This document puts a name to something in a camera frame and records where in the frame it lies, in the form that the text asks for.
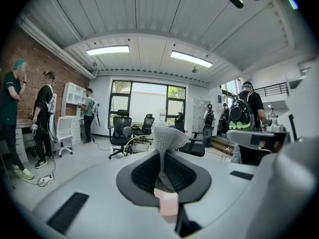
green shirt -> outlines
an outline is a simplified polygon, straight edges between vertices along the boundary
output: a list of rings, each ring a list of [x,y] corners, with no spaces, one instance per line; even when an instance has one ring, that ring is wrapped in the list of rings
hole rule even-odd
[[[93,108],[94,103],[95,102],[92,100],[92,97],[87,97],[86,98],[84,105],[87,106],[88,109],[87,110],[83,110],[83,115],[86,115],[86,116],[89,116],[89,117],[94,116],[93,112],[90,109],[90,107]]]
[[[10,96],[8,87],[13,86],[14,90],[19,94],[21,90],[20,80],[14,77],[13,72],[8,72],[4,77],[2,90],[2,104],[0,112],[0,123],[15,125],[18,111],[18,100]]]

brick wall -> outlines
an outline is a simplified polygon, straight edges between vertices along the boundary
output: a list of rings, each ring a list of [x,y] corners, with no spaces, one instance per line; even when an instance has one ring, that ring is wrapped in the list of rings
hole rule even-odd
[[[2,93],[3,79],[8,71],[13,70],[13,65],[18,59],[27,62],[27,86],[18,104],[17,119],[23,120],[30,117],[34,102],[43,83],[43,71],[55,74],[53,91],[57,93],[57,118],[61,116],[61,105],[66,82],[72,82],[83,88],[89,86],[89,79],[76,72],[72,67],[53,55],[50,51],[32,39],[18,26],[12,28],[0,57],[0,92]],[[76,106],[67,107],[67,115],[75,115]]]

hand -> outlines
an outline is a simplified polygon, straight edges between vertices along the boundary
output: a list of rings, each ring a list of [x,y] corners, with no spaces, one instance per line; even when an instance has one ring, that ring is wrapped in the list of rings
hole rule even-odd
[[[36,124],[36,121],[38,120],[38,117],[37,116],[34,116],[33,117],[33,119],[32,119],[32,122],[34,123],[34,124]]]

staircase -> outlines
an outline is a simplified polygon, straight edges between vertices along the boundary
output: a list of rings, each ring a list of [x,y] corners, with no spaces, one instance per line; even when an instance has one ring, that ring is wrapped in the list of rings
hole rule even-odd
[[[229,142],[225,135],[213,136],[211,138],[210,146],[230,156],[234,154],[235,144],[232,142]]]

white chair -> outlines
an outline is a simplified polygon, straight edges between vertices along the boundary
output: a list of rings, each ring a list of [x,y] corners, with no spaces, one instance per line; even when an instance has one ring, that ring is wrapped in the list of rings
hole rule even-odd
[[[59,157],[62,157],[62,151],[67,150],[70,152],[70,154],[73,154],[72,152],[72,134],[71,134],[71,123],[72,123],[73,117],[65,116],[65,117],[59,117],[58,125],[55,127],[55,121],[54,121],[54,114],[50,115],[49,120],[49,135],[52,141],[58,142],[61,144],[59,147],[54,147],[53,151],[54,153],[57,150],[59,151]],[[63,146],[63,141],[69,139],[71,142],[71,145]]]

